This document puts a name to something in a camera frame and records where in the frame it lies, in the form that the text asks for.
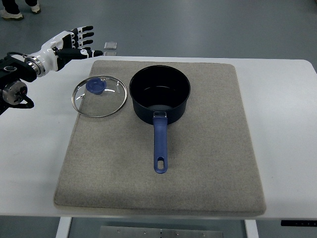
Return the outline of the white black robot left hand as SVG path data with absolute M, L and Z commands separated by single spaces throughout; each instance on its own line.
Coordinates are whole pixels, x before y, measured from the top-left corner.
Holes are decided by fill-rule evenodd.
M 59 71 L 71 60 L 83 60 L 103 56 L 99 50 L 92 50 L 93 26 L 78 27 L 63 31 L 46 41 L 38 52 L 26 56 L 24 62 L 32 66 L 38 77 L 50 71 Z

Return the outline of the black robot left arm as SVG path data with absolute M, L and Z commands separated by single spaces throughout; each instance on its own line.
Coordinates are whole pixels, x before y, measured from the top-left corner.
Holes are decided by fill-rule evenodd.
M 26 55 L 9 52 L 0 60 L 0 113 L 9 108 L 31 109 L 34 102 L 27 96 L 26 83 L 39 75 L 39 67 Z

